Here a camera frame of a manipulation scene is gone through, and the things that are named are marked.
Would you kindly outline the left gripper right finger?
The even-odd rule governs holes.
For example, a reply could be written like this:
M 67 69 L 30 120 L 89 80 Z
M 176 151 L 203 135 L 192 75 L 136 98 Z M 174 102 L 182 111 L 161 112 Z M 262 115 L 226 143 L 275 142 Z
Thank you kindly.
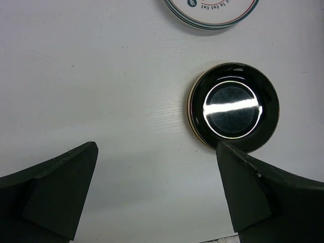
M 217 163 L 240 242 L 323 242 L 323 183 L 219 142 Z

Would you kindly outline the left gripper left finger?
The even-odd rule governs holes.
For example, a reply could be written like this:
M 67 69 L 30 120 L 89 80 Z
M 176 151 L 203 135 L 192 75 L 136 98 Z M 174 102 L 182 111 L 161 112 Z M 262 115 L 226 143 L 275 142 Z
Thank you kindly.
M 98 158 L 87 142 L 1 177 L 1 242 L 71 242 Z

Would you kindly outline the white plate red characters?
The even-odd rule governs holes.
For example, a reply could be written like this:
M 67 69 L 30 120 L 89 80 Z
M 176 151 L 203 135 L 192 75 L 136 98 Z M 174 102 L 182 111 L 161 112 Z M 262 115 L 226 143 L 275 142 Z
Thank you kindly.
M 184 23 L 202 30 L 218 31 L 244 20 L 256 8 L 258 0 L 166 0 L 169 10 Z

